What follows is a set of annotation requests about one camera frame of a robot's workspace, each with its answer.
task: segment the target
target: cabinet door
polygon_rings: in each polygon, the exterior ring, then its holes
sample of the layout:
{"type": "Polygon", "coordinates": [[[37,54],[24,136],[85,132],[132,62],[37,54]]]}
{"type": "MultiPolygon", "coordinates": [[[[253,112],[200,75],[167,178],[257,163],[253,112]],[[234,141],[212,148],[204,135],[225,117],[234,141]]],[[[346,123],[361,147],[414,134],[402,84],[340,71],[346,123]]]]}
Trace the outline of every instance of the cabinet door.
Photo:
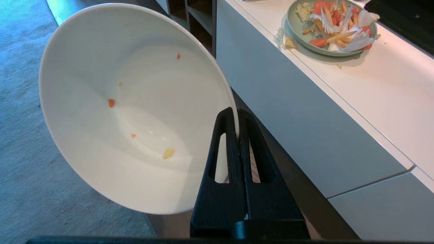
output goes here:
{"type": "Polygon", "coordinates": [[[419,168],[329,201],[364,240],[434,241],[434,181],[419,168]]]}
{"type": "Polygon", "coordinates": [[[392,157],[276,48],[270,33],[271,40],[229,2],[217,1],[217,62],[232,88],[324,196],[411,167],[392,157]]]}

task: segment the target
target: blue carpet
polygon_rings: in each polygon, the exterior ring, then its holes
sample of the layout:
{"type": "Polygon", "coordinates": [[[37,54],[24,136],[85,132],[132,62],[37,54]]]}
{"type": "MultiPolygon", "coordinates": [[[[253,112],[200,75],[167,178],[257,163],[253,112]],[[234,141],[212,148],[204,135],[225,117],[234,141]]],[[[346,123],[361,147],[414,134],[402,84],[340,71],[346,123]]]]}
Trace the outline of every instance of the blue carpet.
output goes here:
{"type": "Polygon", "coordinates": [[[41,235],[155,237],[146,214],[94,191],[49,135],[38,75],[57,25],[45,1],[0,5],[0,243],[41,235]]]}

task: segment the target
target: white countertop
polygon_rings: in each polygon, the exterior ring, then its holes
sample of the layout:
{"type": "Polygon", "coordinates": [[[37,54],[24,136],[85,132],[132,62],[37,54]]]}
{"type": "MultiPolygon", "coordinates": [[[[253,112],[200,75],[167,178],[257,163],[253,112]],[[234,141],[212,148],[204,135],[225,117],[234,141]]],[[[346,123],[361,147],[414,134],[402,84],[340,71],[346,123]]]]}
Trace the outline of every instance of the white countertop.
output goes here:
{"type": "MultiPolygon", "coordinates": [[[[294,0],[226,1],[279,46],[274,35],[294,0]]],[[[417,165],[434,179],[434,59],[377,26],[381,37],[361,55],[326,57],[300,44],[281,52],[405,168],[417,165]]]]}

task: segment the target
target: white bowl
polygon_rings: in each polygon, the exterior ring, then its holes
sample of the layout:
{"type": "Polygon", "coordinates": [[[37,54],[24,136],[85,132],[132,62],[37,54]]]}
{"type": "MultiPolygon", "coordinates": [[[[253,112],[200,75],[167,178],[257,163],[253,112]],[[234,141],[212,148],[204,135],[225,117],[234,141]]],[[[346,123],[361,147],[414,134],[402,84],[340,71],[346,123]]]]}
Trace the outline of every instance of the white bowl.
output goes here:
{"type": "MultiPolygon", "coordinates": [[[[217,114],[232,107],[239,130],[231,90],[203,45],[130,4],[93,6],[59,27],[44,51],[39,95],[71,167],[104,196],[146,213],[192,209],[217,114]],[[174,155],[163,159],[167,148],[174,155]]],[[[227,177],[222,162],[216,181],[227,177]]]]}

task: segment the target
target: green plate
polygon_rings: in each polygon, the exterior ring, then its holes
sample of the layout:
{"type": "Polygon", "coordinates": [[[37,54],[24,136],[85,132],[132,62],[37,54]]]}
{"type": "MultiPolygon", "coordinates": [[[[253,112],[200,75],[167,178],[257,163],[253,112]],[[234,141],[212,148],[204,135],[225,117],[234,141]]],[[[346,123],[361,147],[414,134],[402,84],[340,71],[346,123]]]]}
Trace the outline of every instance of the green plate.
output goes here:
{"type": "MultiPolygon", "coordinates": [[[[303,46],[307,47],[308,49],[316,52],[316,53],[320,53],[322,55],[327,55],[327,56],[333,56],[333,57],[346,57],[346,56],[351,56],[351,55],[355,55],[357,53],[361,53],[363,52],[363,50],[358,50],[358,51],[354,51],[354,52],[349,52],[349,53],[338,53],[338,52],[332,52],[332,51],[328,51],[327,49],[324,48],[319,48],[316,47],[312,44],[309,43],[310,40],[313,39],[317,39],[315,37],[315,35],[312,32],[309,32],[306,35],[303,35],[303,31],[312,26],[313,22],[311,21],[305,21],[304,23],[301,22],[299,15],[296,13],[296,9],[297,6],[299,4],[303,4],[303,3],[309,3],[309,5],[313,8],[314,3],[317,0],[297,0],[294,3],[291,4],[291,6],[288,9],[288,14],[287,14],[287,20],[288,20],[288,24],[289,24],[289,29],[292,32],[292,36],[294,37],[295,40],[297,40],[299,43],[301,43],[303,46]]],[[[370,26],[372,29],[372,34],[374,39],[377,37],[377,26],[375,24],[375,22],[373,22],[370,26]]]]}

